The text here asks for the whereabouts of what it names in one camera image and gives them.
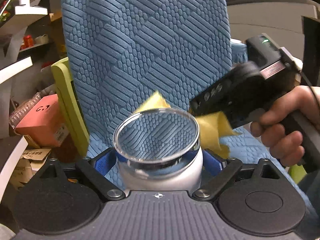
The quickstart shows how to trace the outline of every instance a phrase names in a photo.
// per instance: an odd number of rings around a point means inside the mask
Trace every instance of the black circular pad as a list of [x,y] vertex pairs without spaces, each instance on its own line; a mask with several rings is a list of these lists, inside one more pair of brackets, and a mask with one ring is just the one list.
[[282,199],[267,191],[252,192],[245,198],[245,203],[252,210],[261,213],[272,213],[282,207]]
[[48,181],[39,189],[22,189],[18,198],[14,214],[19,226],[36,234],[72,231],[91,221],[100,209],[93,190],[72,182]]
[[233,227],[256,236],[289,232],[301,222],[306,210],[295,189],[280,179],[234,185],[220,195],[218,208]]

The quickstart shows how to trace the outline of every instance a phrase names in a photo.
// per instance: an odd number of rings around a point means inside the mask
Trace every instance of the chair backrest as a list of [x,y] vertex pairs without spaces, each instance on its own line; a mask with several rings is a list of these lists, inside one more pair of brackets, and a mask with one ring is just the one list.
[[231,67],[225,0],[61,0],[74,85],[93,155],[155,90],[173,107]]

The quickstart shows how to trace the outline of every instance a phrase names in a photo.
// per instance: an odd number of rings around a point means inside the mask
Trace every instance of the scanner label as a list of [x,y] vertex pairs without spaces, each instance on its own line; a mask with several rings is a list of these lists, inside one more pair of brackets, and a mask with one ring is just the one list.
[[260,73],[265,79],[268,79],[272,77],[274,74],[279,73],[283,69],[285,69],[285,66],[281,63],[281,61],[277,61],[269,67],[266,67],[265,69],[261,70]]

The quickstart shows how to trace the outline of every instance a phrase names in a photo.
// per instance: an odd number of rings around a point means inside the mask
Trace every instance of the finger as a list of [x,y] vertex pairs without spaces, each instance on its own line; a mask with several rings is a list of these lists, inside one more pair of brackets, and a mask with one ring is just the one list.
[[304,148],[300,145],[298,148],[290,155],[281,159],[281,163],[283,166],[291,167],[297,164],[304,155]]
[[282,159],[294,152],[302,143],[302,134],[294,131],[282,138],[274,147],[270,148],[270,153],[277,159]]
[[254,137],[262,135],[264,129],[258,122],[252,122],[250,125],[250,132]]
[[303,103],[303,88],[294,88],[289,93],[277,99],[272,107],[260,117],[262,125],[273,125],[282,121],[289,113],[297,110]]
[[277,123],[265,130],[261,135],[261,141],[266,147],[273,147],[284,137],[284,126]]

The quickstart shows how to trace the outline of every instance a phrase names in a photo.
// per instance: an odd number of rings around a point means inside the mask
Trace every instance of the glass jar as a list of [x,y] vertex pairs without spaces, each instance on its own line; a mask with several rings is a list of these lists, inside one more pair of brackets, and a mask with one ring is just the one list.
[[199,188],[203,156],[191,114],[173,108],[136,113],[117,127],[113,143],[129,190]]

